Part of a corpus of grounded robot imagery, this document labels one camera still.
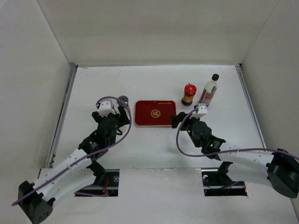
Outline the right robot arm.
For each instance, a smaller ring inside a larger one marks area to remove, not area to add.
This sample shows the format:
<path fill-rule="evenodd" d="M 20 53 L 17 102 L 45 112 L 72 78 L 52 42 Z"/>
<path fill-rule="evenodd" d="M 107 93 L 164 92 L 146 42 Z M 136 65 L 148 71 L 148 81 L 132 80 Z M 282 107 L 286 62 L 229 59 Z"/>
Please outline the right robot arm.
<path fill-rule="evenodd" d="M 201 121 L 207 109 L 203 105 L 189 113 L 171 115 L 171 127 L 187 132 L 200 154 L 184 152 L 176 142 L 179 152 L 187 157 L 206 157 L 221 162 L 217 170 L 217 180 L 221 184 L 245 181 L 273 188 L 288 198 L 299 194 L 299 158 L 283 149 L 245 148 L 240 149 L 224 139 L 212 134 L 212 129 Z"/>

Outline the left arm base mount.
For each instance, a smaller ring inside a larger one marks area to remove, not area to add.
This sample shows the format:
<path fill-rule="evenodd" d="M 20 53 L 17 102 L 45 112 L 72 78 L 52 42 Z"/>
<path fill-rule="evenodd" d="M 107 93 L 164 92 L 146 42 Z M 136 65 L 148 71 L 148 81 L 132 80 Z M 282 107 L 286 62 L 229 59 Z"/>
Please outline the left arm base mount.
<path fill-rule="evenodd" d="M 95 176 L 92 184 L 83 187 L 75 193 L 77 197 L 117 197 L 120 181 L 119 169 L 105 169 L 98 162 L 93 162 L 91 168 Z"/>

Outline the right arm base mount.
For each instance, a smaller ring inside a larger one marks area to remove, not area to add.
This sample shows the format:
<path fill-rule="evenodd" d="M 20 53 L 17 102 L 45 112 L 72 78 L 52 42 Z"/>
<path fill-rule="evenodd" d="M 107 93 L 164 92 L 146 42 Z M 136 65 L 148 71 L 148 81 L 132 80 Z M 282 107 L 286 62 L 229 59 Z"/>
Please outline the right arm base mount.
<path fill-rule="evenodd" d="M 201 169 L 205 196 L 247 196 L 244 182 L 232 181 L 227 173 L 231 162 L 223 162 L 219 168 Z"/>

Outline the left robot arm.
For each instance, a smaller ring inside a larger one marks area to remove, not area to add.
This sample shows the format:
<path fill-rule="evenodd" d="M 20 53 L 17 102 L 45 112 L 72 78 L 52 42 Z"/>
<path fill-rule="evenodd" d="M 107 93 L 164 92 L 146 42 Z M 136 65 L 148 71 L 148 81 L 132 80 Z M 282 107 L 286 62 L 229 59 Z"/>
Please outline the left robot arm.
<path fill-rule="evenodd" d="M 121 130 L 123 126 L 132 126 L 131 113 L 121 106 L 118 110 L 118 113 L 107 116 L 93 112 L 98 127 L 78 148 L 44 177 L 19 185 L 17 201 L 12 205 L 18 205 L 31 223 L 45 221 L 60 201 L 74 194 L 80 195 L 84 187 L 103 184 L 106 170 L 97 160 L 120 143 L 116 139 L 118 135 L 127 136 L 128 131 Z"/>

